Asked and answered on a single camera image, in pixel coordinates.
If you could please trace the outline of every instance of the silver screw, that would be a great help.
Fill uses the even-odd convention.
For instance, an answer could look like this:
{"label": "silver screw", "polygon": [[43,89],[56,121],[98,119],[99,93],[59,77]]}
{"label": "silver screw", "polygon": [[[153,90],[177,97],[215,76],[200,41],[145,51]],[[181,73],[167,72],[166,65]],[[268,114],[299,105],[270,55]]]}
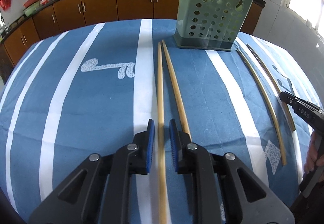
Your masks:
{"label": "silver screw", "polygon": [[98,161],[99,160],[99,155],[98,154],[91,154],[89,156],[89,160],[92,162]]}
{"label": "silver screw", "polygon": [[137,144],[133,144],[133,143],[128,144],[127,149],[130,150],[130,151],[134,151],[134,150],[137,149]]}
{"label": "silver screw", "polygon": [[227,160],[234,160],[235,159],[235,155],[232,153],[227,153],[225,154],[225,157]]}
{"label": "silver screw", "polygon": [[198,146],[195,143],[190,143],[190,144],[187,144],[187,148],[189,150],[196,150],[198,148]]}

